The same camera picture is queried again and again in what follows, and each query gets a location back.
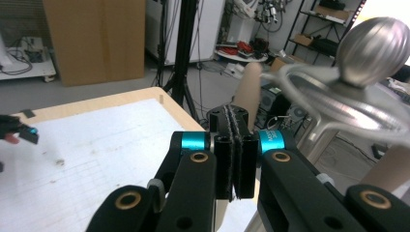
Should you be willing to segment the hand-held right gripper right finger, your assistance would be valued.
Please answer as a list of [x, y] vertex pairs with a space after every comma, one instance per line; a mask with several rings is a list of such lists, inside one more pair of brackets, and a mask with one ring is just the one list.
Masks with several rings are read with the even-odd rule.
[[254, 197], [256, 169], [266, 152], [296, 147], [289, 131], [250, 131], [248, 120], [246, 110], [237, 105], [229, 105], [229, 127], [234, 139], [232, 184], [237, 198]]

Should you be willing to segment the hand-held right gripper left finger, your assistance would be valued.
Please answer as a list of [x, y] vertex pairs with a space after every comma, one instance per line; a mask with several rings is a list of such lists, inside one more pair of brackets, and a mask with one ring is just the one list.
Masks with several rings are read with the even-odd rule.
[[208, 112], [206, 131], [175, 131], [171, 147], [180, 148], [180, 157], [187, 151], [209, 151], [217, 159], [216, 198], [231, 201], [233, 193], [233, 132], [230, 128], [230, 104]]

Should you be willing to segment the slotted beige spatula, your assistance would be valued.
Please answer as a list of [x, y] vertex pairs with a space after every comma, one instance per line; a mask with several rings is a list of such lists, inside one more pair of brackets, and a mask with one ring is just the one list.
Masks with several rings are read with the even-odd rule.
[[[248, 63], [233, 99], [234, 105], [242, 107], [249, 113], [248, 129], [250, 132], [254, 131], [254, 122], [260, 100], [261, 73], [262, 66], [259, 63]], [[258, 213], [253, 215], [245, 232], [264, 232]]]

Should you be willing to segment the solid beige spatula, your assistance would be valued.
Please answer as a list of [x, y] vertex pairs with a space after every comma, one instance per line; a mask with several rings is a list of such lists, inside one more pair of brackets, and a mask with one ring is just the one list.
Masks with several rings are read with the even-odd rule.
[[402, 198], [410, 181], [410, 148], [395, 145], [379, 160], [361, 180], [361, 184], [384, 189]]

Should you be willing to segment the metal utensil stand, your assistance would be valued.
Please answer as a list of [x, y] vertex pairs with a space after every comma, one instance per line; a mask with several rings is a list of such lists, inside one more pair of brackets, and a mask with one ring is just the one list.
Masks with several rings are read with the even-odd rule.
[[372, 179], [340, 194], [314, 165], [340, 131], [386, 142], [410, 160], [410, 107], [381, 86], [410, 57], [410, 28], [391, 17], [366, 20], [344, 37], [334, 68], [286, 65], [250, 78], [275, 83], [312, 121], [295, 149], [263, 151], [257, 211], [268, 232], [410, 232], [410, 206]]

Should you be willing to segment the white low platform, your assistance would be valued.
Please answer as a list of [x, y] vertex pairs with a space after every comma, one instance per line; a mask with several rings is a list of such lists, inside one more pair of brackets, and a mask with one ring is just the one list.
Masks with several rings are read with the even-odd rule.
[[38, 37], [22, 37], [6, 46], [0, 35], [0, 80], [41, 77], [55, 78], [56, 70], [48, 48]]

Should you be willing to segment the black computer tower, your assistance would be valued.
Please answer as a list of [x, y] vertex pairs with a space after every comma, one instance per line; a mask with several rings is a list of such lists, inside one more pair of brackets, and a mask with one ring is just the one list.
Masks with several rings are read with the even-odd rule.
[[278, 87], [266, 84], [261, 87], [261, 100], [258, 109], [257, 123], [263, 129], [274, 124], [274, 117], [285, 116], [290, 107], [289, 100]]

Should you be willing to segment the white grid mat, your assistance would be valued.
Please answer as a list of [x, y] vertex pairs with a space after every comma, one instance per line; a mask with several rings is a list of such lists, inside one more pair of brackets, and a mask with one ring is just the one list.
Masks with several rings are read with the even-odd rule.
[[36, 125], [38, 144], [0, 141], [0, 232], [85, 232], [114, 190], [144, 187], [174, 131], [194, 131], [155, 99]]

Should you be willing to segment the white round table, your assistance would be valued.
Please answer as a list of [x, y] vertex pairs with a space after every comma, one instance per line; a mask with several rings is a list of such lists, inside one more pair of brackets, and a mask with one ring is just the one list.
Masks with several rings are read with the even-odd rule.
[[260, 59], [256, 59], [254, 57], [243, 58], [243, 57], [240, 57], [238, 55], [230, 55], [230, 54], [227, 54], [227, 53], [225, 53], [223, 51], [220, 51], [220, 50], [215, 50], [215, 53], [218, 56], [224, 57], [226, 59], [235, 60], [235, 61], [244, 62], [244, 63], [249, 63], [249, 62], [259, 62], [260, 63], [260, 62], [266, 62], [268, 60], [267, 56], [263, 56]]

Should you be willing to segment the tall cardboard panel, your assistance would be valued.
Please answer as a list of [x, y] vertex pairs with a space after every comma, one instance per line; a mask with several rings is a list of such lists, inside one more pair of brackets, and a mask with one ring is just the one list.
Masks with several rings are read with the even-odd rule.
[[66, 86], [144, 76], [146, 0], [43, 0]]

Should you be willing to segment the white cabinet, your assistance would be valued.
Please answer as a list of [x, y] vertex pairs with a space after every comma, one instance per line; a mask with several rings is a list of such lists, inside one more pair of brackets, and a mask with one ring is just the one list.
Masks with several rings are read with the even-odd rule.
[[[164, 64], [175, 64], [182, 0], [146, 0], [145, 49], [160, 57], [161, 36]], [[190, 62], [211, 60], [214, 56], [224, 0], [198, 0], [190, 49]]]

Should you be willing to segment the black metal shelf rack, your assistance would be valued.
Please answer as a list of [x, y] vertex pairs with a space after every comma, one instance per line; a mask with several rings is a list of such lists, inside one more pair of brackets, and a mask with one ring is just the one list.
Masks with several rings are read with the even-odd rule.
[[302, 0], [284, 51], [311, 64], [336, 63], [337, 48], [366, 0]]

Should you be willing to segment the black metal frame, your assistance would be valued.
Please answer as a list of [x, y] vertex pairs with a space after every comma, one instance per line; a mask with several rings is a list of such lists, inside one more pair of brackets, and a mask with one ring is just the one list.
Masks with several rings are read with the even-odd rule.
[[190, 116], [194, 121], [199, 122], [199, 117], [194, 105], [194, 100], [190, 93], [188, 84], [188, 68], [190, 64], [190, 49], [192, 42], [192, 33], [194, 28], [194, 18], [198, 9], [198, 0], [180, 0], [180, 20], [178, 27], [176, 60], [171, 76], [165, 85], [162, 85], [164, 52], [165, 52], [165, 35], [163, 24], [160, 31], [160, 60], [158, 63], [157, 76], [154, 83], [163, 89], [165, 93], [171, 93], [171, 98], [180, 106], [186, 104], [190, 111]]

